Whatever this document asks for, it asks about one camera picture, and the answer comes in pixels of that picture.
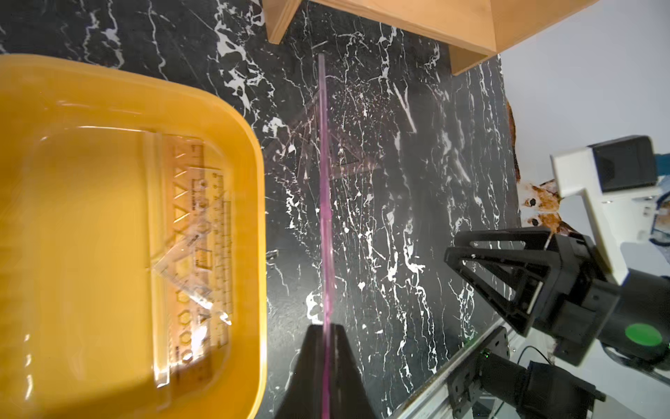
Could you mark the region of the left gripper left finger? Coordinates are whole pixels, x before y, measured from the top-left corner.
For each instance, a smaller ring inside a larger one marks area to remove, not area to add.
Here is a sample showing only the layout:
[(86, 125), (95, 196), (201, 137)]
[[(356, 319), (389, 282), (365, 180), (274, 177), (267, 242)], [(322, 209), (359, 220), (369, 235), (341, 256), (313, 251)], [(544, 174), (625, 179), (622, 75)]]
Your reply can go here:
[(298, 355), (293, 376), (275, 418), (321, 418), (325, 350), (323, 327), (311, 325)]

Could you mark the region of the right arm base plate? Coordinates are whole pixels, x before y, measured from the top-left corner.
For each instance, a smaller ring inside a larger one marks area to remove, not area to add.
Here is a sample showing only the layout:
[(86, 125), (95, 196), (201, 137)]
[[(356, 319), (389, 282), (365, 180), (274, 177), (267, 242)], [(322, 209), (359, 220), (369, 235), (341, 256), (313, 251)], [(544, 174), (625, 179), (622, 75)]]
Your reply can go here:
[(509, 361), (508, 332), (504, 326), (495, 326), (468, 347), (466, 354), (455, 363), (455, 369), (448, 374), (448, 402), (453, 418), (464, 418), (483, 394), (481, 371), (483, 363), (492, 355)]

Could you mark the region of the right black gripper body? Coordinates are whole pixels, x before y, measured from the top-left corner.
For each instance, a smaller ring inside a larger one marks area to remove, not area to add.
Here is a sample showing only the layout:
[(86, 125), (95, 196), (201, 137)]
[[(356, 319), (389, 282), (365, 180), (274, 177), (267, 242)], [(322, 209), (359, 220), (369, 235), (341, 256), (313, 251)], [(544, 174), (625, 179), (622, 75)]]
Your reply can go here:
[(556, 358), (579, 366), (619, 303), (621, 287), (598, 264), (589, 237), (556, 235), (545, 252), (548, 277), (532, 327), (555, 340)]

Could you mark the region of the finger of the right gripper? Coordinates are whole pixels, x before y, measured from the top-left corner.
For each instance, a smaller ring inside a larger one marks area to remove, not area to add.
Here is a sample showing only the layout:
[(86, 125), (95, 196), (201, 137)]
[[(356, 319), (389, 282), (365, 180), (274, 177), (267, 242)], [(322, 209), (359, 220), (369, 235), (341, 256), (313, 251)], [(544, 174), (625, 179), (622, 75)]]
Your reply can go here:
[(452, 261), (559, 262), (552, 241), (551, 230), (545, 227), (461, 231), (455, 236)]
[[(555, 285), (555, 261), (542, 251), (467, 246), (446, 250), (445, 262), (465, 279), (519, 335), (526, 336)], [(509, 299), (471, 269), (479, 265), (513, 291)]]

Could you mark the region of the grey clear stencil ruler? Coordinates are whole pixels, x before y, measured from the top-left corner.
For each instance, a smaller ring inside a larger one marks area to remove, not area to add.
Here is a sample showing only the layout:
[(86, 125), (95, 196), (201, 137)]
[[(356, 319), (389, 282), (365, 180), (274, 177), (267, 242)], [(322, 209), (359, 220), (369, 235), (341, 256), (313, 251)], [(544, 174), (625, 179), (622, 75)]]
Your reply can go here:
[[(230, 202), (226, 200), (224, 190), (224, 176), (219, 169), (192, 166), (188, 169), (189, 191), (191, 192), (191, 211), (193, 216), (188, 224), (189, 235), (207, 233), (209, 239), (216, 245), (230, 261)], [(230, 326), (205, 315), (204, 310), (198, 308), (199, 325), (208, 328), (206, 340), (214, 350), (222, 350), (230, 343)]]

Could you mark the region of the dark pink triangle ruler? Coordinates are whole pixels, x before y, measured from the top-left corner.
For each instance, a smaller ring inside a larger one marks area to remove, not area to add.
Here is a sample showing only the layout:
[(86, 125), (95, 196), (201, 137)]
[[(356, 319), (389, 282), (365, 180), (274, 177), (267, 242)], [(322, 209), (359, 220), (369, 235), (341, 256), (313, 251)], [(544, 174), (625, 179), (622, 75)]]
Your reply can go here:
[[(279, 163), (283, 159), (291, 159), (294, 162), (292, 172), (298, 183), (308, 183), (311, 174), (319, 169), (320, 117), (319, 96), (314, 95), (289, 124), (287, 138), (275, 139), (263, 147), (265, 163)], [(377, 154), (366, 153), (363, 146), (341, 131), (329, 131), (328, 145), (332, 180), (362, 175), (381, 168)]]

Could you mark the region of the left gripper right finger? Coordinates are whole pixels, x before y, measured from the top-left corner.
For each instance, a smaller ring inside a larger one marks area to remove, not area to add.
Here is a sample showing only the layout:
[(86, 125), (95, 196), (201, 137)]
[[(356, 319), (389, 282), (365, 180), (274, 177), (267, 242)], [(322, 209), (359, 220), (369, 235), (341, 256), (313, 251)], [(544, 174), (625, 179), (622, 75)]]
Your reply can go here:
[(332, 325), (331, 418), (364, 419), (377, 415), (367, 397), (347, 333)]

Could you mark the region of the clear triangle ruler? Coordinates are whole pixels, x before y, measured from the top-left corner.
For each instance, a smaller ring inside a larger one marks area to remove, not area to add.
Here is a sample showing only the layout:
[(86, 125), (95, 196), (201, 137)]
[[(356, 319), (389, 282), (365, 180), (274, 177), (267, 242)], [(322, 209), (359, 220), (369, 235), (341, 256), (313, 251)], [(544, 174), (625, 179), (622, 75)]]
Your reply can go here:
[(232, 325), (229, 257), (207, 233), (186, 235), (153, 265), (153, 273), (184, 293), (205, 315)]

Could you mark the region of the purple triangle ruler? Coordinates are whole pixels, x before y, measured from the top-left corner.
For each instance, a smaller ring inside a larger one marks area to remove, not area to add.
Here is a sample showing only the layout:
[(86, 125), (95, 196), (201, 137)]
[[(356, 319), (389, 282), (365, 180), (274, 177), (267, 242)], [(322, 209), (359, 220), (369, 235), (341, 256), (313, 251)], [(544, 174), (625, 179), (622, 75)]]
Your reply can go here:
[(331, 317), (333, 311), (332, 289), (334, 278), (333, 233), (331, 206), (331, 157), (330, 135), (328, 129), (326, 57), (318, 56), (319, 75), (319, 220), (321, 236), (321, 257), (323, 271), (323, 337), (325, 350), (325, 368), (323, 374), (322, 418), (331, 417)]

